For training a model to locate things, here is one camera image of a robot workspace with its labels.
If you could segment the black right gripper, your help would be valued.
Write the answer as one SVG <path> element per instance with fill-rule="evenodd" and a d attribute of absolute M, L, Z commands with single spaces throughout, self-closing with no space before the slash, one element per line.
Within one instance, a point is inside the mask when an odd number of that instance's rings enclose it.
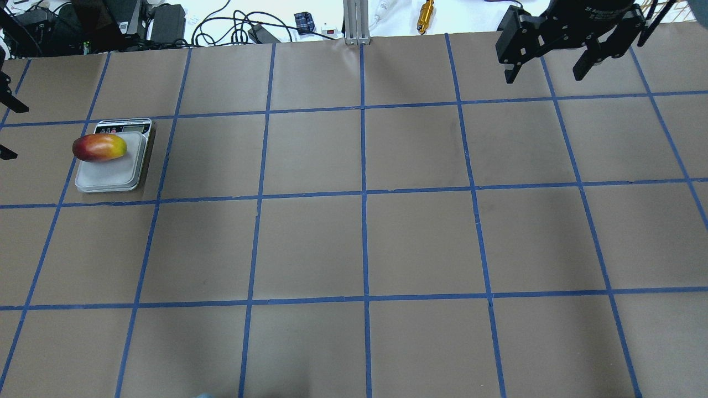
<path fill-rule="evenodd" d="M 633 43 L 642 47 L 648 40 L 647 18 L 633 1 L 551 1 L 539 16 L 510 6 L 497 30 L 496 54 L 507 84 L 533 58 L 585 48 L 572 70 L 575 81 L 582 81 L 596 63 L 619 58 Z"/>

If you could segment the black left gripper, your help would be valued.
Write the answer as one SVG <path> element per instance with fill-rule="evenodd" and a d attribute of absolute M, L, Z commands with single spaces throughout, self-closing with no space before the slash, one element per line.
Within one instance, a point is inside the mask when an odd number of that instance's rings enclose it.
<path fill-rule="evenodd" d="M 9 84 L 11 83 L 11 78 L 3 71 L 3 63 L 5 62 L 7 53 L 4 48 L 0 48 L 0 67 L 1 67 L 1 103 L 5 105 L 8 109 L 15 113 L 27 113 L 29 111 L 28 106 L 22 101 L 11 95 L 11 89 Z M 18 158 L 18 154 L 15 151 L 8 149 L 8 147 L 0 145 L 0 158 L 2 160 L 13 160 Z"/>

